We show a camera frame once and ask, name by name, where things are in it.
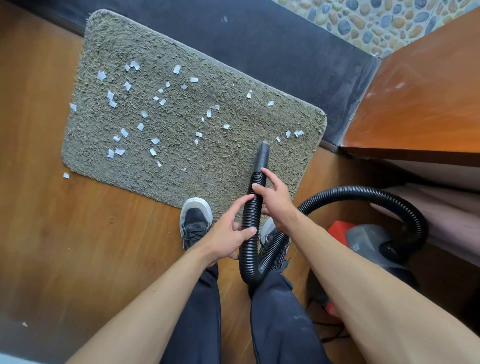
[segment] person's left hand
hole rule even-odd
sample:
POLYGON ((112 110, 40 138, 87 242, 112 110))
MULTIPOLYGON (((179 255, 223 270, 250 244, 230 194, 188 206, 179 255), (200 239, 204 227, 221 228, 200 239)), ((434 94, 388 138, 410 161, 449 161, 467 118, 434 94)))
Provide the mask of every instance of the person's left hand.
POLYGON ((229 256, 238 259, 237 248, 250 239, 257 232, 256 228, 241 229, 239 222, 234 222, 235 215, 254 194, 248 194, 236 200, 230 209, 222 215, 213 225, 211 230, 196 244, 199 248, 205 248, 210 263, 229 256))

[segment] finger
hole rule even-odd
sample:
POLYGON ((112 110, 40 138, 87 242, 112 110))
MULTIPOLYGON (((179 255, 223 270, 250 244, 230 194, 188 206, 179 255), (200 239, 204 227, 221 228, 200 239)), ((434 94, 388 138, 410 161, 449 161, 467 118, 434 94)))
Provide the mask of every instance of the finger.
POLYGON ((251 228, 236 231, 236 233, 240 236, 242 242, 244 242, 245 240, 249 240, 252 236, 255 235, 256 232, 257 228, 254 226, 252 226, 251 228))
POLYGON ((256 194, 259 194, 261 196, 264 196, 264 193, 268 190, 268 188, 263 187, 261 184, 258 183, 252 183, 252 188, 256 194))
POLYGON ((237 252, 233 252, 228 256, 231 259, 238 260, 239 259, 239 254, 237 252))
POLYGON ((275 189, 283 185, 283 182, 271 170, 268 170, 267 168, 262 168, 262 172, 273 183, 275 189))
POLYGON ((233 231, 241 230, 241 224, 236 221, 232 222, 232 230, 233 231))
POLYGON ((262 207, 262 215, 271 216, 270 211, 268 211, 268 208, 266 208, 265 206, 262 207))
POLYGON ((254 196, 254 194, 246 194, 245 196, 240 197, 232 204, 232 206, 223 216, 227 216, 228 219, 231 219, 233 221, 235 215, 240 210, 240 207, 242 207, 245 202, 250 201, 254 196))

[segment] pants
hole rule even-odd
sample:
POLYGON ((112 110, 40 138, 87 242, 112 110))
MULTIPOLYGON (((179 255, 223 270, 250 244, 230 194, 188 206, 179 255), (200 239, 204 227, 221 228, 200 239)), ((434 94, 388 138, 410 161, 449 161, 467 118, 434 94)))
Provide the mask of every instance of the pants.
MULTIPOLYGON (((181 313, 160 364, 220 363, 218 265, 200 276, 181 313)), ((292 284, 271 271, 255 290, 250 324, 260 364, 331 364, 312 321, 292 293, 292 284)))

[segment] black floor slab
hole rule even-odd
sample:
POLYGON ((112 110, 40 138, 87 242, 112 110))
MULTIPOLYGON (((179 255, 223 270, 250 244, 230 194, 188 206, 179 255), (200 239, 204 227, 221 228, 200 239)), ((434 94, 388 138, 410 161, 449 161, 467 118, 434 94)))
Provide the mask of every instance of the black floor slab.
POLYGON ((77 33, 109 9, 320 107, 338 146, 380 60, 271 0, 11 0, 77 33))

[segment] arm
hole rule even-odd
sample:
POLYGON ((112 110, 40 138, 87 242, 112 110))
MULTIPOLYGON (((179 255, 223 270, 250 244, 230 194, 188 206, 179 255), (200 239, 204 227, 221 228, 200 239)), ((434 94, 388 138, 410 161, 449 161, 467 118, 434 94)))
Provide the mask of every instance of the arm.
POLYGON ((233 222, 235 201, 213 228, 174 265, 97 332, 67 364, 158 364, 185 304, 202 272, 216 260, 234 254, 255 228, 240 231, 233 222))
POLYGON ((256 185, 264 213, 290 236, 365 358, 385 363, 478 363, 480 339, 449 313, 381 267, 337 242, 291 203, 288 188, 256 185))

